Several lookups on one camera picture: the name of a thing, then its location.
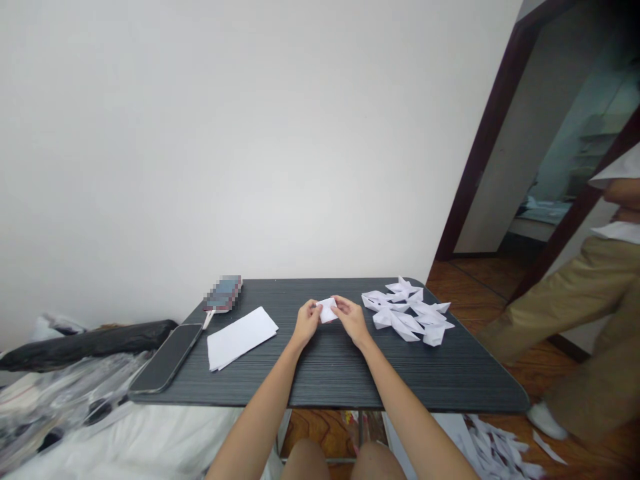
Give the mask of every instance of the smartphone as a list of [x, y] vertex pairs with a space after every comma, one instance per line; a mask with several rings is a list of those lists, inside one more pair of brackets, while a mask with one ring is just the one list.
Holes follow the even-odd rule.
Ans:
[[153, 358], [132, 382], [131, 393], [158, 393], [166, 389], [202, 333], [202, 325], [190, 323], [174, 329]]

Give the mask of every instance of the white shoe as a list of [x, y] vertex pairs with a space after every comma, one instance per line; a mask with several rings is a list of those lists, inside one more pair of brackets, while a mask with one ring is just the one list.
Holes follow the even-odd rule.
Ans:
[[529, 421], [538, 427], [542, 432], [556, 440], [564, 440], [569, 436], [569, 432], [564, 430], [558, 422], [553, 419], [549, 408], [545, 402], [540, 402], [532, 406], [527, 412]]

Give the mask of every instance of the hand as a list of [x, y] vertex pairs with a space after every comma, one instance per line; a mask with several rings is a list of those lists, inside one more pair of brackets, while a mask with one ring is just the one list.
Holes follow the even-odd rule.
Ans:
[[613, 216], [614, 221], [626, 221], [629, 223], [640, 223], [640, 211], [620, 207]]
[[298, 320], [295, 322], [295, 330], [291, 336], [291, 341], [295, 341], [302, 347], [309, 343], [318, 328], [318, 323], [320, 323], [322, 305], [314, 308], [316, 303], [316, 300], [309, 300], [298, 310]]
[[361, 348], [367, 340], [371, 339], [362, 307], [338, 295], [332, 295], [332, 298], [338, 305], [338, 308], [331, 307], [332, 312], [338, 316], [355, 346]]

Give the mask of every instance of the leg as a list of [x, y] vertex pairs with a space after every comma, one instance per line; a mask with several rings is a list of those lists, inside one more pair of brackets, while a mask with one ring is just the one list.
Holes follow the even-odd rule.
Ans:
[[313, 440], [298, 440], [291, 450], [282, 480], [330, 480], [329, 467], [320, 445]]
[[625, 339], [640, 335], [640, 278], [625, 292], [615, 315], [595, 340], [593, 354], [598, 355]]
[[590, 237], [580, 255], [510, 304], [477, 338], [498, 361], [514, 363], [550, 335], [612, 312], [638, 268], [640, 245]]
[[553, 418], [583, 440], [598, 441], [640, 413], [639, 320], [636, 280], [596, 340], [593, 357], [545, 395]]
[[367, 442], [351, 472], [351, 480], [407, 480], [394, 454], [384, 445]]

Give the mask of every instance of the dark gray table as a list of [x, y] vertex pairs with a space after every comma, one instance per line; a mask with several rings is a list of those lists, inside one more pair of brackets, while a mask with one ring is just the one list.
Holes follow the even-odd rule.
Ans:
[[[423, 286], [414, 279], [413, 285]], [[266, 378], [291, 338], [298, 308], [310, 298], [342, 295], [362, 305], [366, 291], [387, 291], [396, 278], [245, 280], [234, 309], [214, 315], [167, 390], [131, 395], [137, 403], [244, 407]], [[438, 300], [425, 289], [425, 302]], [[200, 304], [185, 321], [204, 322]], [[210, 335], [258, 307], [278, 324], [278, 334], [222, 371], [211, 373], [207, 359]], [[521, 413], [529, 398], [518, 382], [488, 354], [456, 318], [439, 347], [405, 342], [392, 328], [376, 330], [374, 312], [363, 308], [367, 326], [400, 377], [432, 412]], [[289, 406], [322, 409], [382, 409], [369, 368], [339, 320], [319, 325], [295, 373]]]

